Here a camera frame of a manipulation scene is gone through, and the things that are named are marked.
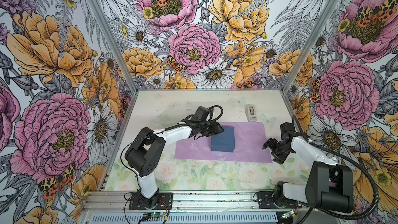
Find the blue gift box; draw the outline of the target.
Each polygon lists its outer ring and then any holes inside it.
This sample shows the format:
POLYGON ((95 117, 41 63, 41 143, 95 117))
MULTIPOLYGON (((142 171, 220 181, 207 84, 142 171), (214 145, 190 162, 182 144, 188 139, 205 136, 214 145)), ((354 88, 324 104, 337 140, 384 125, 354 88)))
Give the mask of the blue gift box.
POLYGON ((224 127, 224 131, 211 137, 210 150, 233 152, 235 149, 234 127, 224 127))

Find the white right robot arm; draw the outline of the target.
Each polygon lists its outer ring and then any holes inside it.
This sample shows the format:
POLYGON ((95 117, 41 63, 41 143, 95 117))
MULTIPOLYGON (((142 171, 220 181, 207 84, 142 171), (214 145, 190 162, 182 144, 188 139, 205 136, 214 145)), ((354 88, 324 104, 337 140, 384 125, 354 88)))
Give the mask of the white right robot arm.
POLYGON ((354 209, 352 171, 329 158, 306 134, 295 130, 292 122, 280 126, 281 141, 268 139, 263 149, 269 149, 273 161, 284 164, 291 153, 298 154, 310 168, 307 183, 298 185, 279 181, 273 192, 273 202, 279 207, 303 203, 318 210, 350 213, 354 209))

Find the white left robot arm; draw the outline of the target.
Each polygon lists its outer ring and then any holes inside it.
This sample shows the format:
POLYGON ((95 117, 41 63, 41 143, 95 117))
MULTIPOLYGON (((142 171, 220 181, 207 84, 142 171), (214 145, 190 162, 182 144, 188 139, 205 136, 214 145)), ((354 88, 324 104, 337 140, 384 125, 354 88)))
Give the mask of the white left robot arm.
POLYGON ((200 106, 194 114, 171 127, 160 130, 145 127, 140 130, 120 154, 122 165, 136 175, 139 186, 129 199, 130 210, 171 209, 173 194, 160 192, 154 173, 165 146, 189 138, 197 140, 223 133, 224 128, 218 122, 222 115, 223 108, 219 105, 200 106))

